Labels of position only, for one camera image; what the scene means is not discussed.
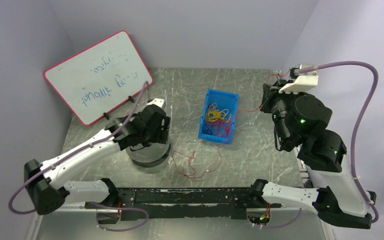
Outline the grey cable spool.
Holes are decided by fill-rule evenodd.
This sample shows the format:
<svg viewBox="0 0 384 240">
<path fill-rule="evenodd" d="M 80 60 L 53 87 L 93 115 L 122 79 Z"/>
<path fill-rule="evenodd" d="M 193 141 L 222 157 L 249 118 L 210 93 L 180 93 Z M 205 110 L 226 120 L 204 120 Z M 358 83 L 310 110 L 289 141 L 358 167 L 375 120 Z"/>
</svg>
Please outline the grey cable spool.
<svg viewBox="0 0 384 240">
<path fill-rule="evenodd" d="M 153 168 L 162 164 L 169 156 L 170 150 L 170 141 L 148 145 L 138 144 L 125 149 L 130 160 L 142 168 Z"/>
</svg>

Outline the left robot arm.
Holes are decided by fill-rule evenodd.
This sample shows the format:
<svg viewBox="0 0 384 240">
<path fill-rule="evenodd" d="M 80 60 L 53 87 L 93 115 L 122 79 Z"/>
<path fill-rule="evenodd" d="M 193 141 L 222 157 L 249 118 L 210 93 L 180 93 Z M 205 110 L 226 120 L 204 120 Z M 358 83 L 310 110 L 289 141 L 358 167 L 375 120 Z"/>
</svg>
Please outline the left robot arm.
<svg viewBox="0 0 384 240">
<path fill-rule="evenodd" d="M 119 190 L 108 178 L 72 181 L 72 177 L 91 163 L 126 151 L 130 160 L 142 168 L 164 162 L 170 152 L 170 117 L 165 101 L 155 98 L 138 113 L 115 118 L 96 135 L 68 152 L 50 160 L 33 159 L 24 165 L 25 187 L 39 215 L 47 215 L 64 204 L 95 202 L 114 207 Z"/>
</svg>

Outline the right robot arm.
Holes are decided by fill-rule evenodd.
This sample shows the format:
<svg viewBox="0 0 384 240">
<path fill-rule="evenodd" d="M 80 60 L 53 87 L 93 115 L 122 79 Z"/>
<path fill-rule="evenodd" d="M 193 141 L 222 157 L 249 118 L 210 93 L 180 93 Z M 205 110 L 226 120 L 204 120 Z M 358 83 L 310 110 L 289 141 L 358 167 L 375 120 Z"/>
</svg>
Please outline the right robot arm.
<svg viewBox="0 0 384 240">
<path fill-rule="evenodd" d="M 347 147 L 342 138 L 327 128 L 332 110 L 306 92 L 285 93 L 287 82 L 262 86 L 260 110 L 274 123 L 275 148 L 290 152 L 322 176 L 326 187 L 295 188 L 257 179 L 249 197 L 258 207 L 282 204 L 316 214 L 322 221 L 343 228 L 369 229 L 373 217 L 373 191 L 360 192 L 352 175 Z"/>
</svg>

